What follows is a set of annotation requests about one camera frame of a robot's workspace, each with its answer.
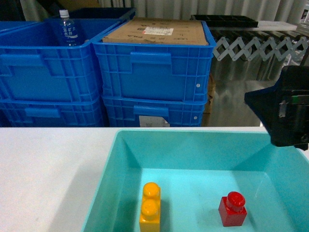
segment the water bottle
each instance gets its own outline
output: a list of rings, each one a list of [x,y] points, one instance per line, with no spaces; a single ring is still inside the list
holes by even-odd
[[[78,46],[80,45],[80,38],[78,37],[78,29],[75,23],[70,19],[68,10],[60,10],[60,29],[63,42],[66,46]]]

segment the stacked crates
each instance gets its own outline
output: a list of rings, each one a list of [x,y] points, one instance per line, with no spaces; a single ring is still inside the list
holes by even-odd
[[[142,126],[141,116],[162,117],[172,127],[201,125],[215,47],[201,24],[209,45],[93,42],[111,127]]]
[[[92,40],[119,20],[75,19],[80,46],[62,44],[59,20],[0,33],[0,110],[15,127],[102,127],[102,78]]]

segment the bottle cap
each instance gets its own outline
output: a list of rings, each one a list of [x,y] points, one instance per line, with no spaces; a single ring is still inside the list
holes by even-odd
[[[68,18],[69,17],[68,10],[59,10],[59,13],[60,13],[61,18]]]

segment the blue plastic crate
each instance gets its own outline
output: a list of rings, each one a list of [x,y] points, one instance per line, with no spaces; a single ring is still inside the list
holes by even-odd
[[[101,73],[91,40],[120,24],[76,19],[80,46],[63,46],[60,20],[0,34],[0,99],[90,102],[99,97]]]
[[[209,45],[103,43],[101,38],[94,41],[104,95],[205,102],[216,43],[206,23],[201,23]]]
[[[307,232],[309,162],[267,133],[122,130],[86,216],[84,232],[140,232],[142,188],[161,187],[162,232]],[[223,227],[220,200],[246,199],[240,227]]]
[[[0,21],[0,33],[23,28],[36,23],[37,22],[32,21]]]
[[[82,8],[76,11],[69,12],[72,19],[117,19],[121,22],[127,22],[135,16],[135,8]]]
[[[103,97],[111,127],[139,127],[140,116],[164,118],[171,127],[200,127],[205,102]]]
[[[92,102],[40,102],[0,101],[12,127],[106,127],[102,101]]]

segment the black tray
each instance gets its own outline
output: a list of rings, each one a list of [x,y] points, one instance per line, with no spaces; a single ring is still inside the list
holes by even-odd
[[[191,16],[191,19],[205,21],[208,27],[220,28],[257,28],[258,24],[257,21],[241,15],[195,14]]]

